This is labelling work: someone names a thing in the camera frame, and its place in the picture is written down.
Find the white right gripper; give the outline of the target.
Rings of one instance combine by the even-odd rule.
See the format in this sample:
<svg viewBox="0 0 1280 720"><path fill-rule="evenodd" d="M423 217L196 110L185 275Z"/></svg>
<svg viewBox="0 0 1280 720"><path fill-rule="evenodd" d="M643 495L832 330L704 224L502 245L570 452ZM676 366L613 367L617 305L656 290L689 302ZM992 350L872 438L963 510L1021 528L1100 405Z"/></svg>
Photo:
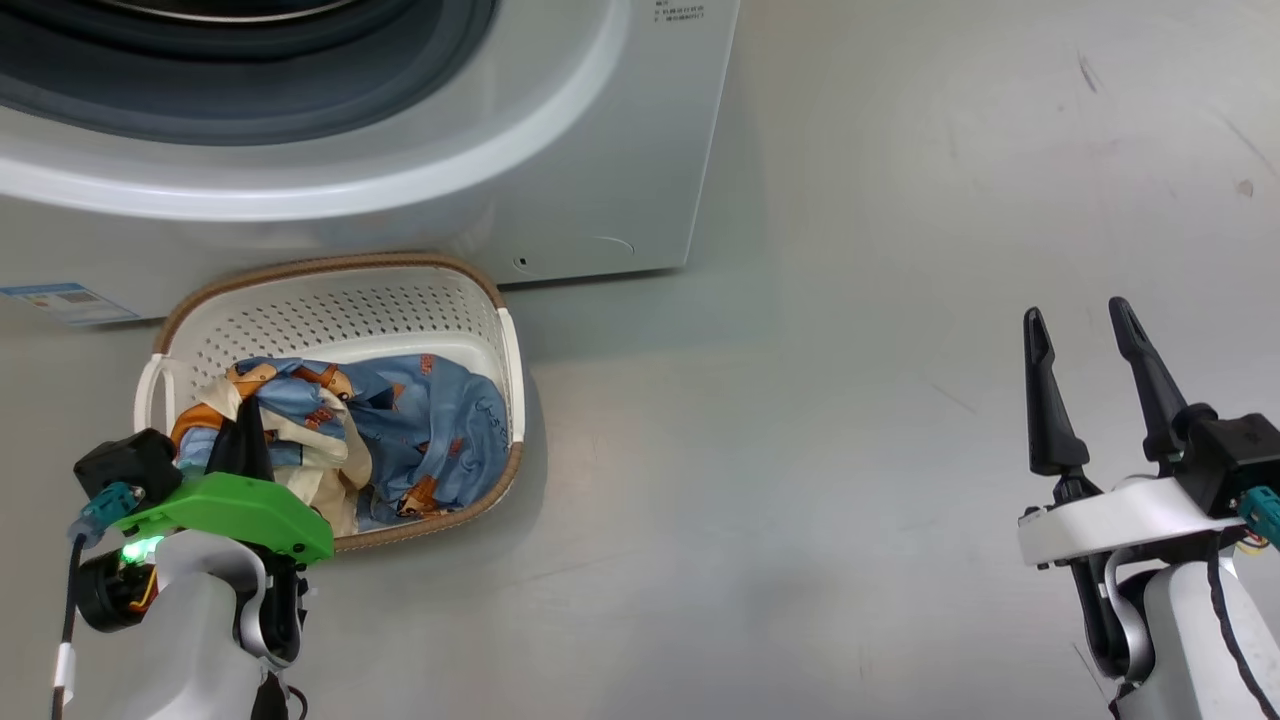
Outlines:
<svg viewBox="0 0 1280 720"><path fill-rule="evenodd" d="M1184 445L1172 429L1187 401L1133 306L1108 301L1117 350L1129 364L1146 425L1148 461L1175 464ZM1076 437L1053 373L1053 345L1038 307L1023 316L1029 469L1038 477L1079 471L1091 460ZM1210 516L1174 478L1126 480L1111 492L1051 509L1018 521L1018 544L1027 566L1064 565L1078 559L1125 551L1126 562L1167 565L1199 559L1213 542L1238 541L1245 524L1238 516Z"/></svg>

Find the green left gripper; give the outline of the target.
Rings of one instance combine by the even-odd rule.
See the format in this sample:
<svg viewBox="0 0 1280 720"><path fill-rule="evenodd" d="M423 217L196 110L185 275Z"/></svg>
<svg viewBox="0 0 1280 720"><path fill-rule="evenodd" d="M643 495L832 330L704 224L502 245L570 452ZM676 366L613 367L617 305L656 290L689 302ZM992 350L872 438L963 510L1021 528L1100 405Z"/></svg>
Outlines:
<svg viewBox="0 0 1280 720"><path fill-rule="evenodd" d="M244 398L224 418L205 464L207 475L187 480L164 502L114 523L143 538L175 529L201 530L296 562L316 564L335 553L330 524L285 486L274 480L270 439L257 398Z"/></svg>

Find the cream garment with orange trim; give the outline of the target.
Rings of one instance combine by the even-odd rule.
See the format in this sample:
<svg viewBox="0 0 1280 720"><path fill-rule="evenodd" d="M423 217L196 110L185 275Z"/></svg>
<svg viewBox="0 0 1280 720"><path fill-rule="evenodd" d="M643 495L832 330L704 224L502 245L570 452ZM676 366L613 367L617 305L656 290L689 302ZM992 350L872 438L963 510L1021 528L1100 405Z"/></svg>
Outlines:
<svg viewBox="0 0 1280 720"><path fill-rule="evenodd" d="M204 469L221 424L248 398L259 402L262 438L275 483L285 486L332 527L337 538L358 533L358 495L372 479L372 456L353 406L381 388L365 372L298 357L251 357L229 366L173 423L183 470Z"/></svg>

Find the blue bear-print garment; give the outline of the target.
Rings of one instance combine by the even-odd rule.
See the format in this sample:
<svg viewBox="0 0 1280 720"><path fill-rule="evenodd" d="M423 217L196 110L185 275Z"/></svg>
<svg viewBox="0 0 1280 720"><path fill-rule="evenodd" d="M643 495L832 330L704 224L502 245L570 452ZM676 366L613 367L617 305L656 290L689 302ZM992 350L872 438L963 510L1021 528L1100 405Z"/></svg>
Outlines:
<svg viewBox="0 0 1280 720"><path fill-rule="evenodd" d="M346 443L332 521L339 537L470 509L506 469L509 423L497 384L435 354L348 364L250 357L227 379L264 411Z"/></svg>

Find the white perforated basket brown rim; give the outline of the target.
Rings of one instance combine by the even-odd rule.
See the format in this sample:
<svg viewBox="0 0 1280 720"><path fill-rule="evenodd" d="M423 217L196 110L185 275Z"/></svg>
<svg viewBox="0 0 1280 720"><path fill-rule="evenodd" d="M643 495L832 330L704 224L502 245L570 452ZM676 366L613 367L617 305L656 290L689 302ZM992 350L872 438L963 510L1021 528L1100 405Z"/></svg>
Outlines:
<svg viewBox="0 0 1280 720"><path fill-rule="evenodd" d="M380 252L248 272L202 287L163 324L134 391L132 427L169 430L197 392L237 360L357 363L434 354L492 379L507 407L509 450L495 487L472 506L335 541L338 552L435 534L480 518L512 489L524 457L526 392L515 320L499 290L453 258Z"/></svg>

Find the grey rubber door seal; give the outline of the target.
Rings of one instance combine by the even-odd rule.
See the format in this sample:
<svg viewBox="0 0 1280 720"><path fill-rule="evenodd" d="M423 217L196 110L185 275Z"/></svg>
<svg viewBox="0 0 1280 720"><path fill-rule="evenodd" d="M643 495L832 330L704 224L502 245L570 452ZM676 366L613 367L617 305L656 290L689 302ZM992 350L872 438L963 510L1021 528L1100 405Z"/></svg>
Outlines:
<svg viewBox="0 0 1280 720"><path fill-rule="evenodd" d="M332 137L425 101L483 45L500 0L361 0L265 24L0 0L0 108L160 143Z"/></svg>

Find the white front-load washing machine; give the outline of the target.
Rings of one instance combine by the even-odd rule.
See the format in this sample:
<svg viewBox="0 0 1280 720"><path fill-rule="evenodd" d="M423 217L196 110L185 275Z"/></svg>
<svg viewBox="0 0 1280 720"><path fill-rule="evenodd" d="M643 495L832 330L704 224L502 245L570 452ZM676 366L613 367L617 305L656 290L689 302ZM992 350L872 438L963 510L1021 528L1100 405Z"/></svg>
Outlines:
<svg viewBox="0 0 1280 720"><path fill-rule="evenodd" d="M160 143L0 108L0 286L168 315L227 277L439 252L499 284L682 266L741 0L500 0L425 101L293 143Z"/></svg>

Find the blue energy label sticker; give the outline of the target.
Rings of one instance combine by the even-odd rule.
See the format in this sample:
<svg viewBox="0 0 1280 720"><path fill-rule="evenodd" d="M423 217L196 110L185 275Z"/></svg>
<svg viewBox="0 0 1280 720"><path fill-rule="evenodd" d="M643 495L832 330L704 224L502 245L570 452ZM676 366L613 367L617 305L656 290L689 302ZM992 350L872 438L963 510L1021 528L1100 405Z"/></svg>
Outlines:
<svg viewBox="0 0 1280 720"><path fill-rule="evenodd" d="M0 296L19 300L73 327L141 319L136 313L78 283L0 286Z"/></svg>

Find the steel perforated washer drum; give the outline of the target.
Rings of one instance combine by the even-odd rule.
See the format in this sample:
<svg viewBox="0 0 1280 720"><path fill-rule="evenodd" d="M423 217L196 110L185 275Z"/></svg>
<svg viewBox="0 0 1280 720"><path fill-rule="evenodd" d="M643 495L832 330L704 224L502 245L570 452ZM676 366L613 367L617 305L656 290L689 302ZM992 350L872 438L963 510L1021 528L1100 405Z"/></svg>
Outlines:
<svg viewBox="0 0 1280 720"><path fill-rule="evenodd" d="M140 15L205 24L265 24L297 20L361 0L92 0Z"/></svg>

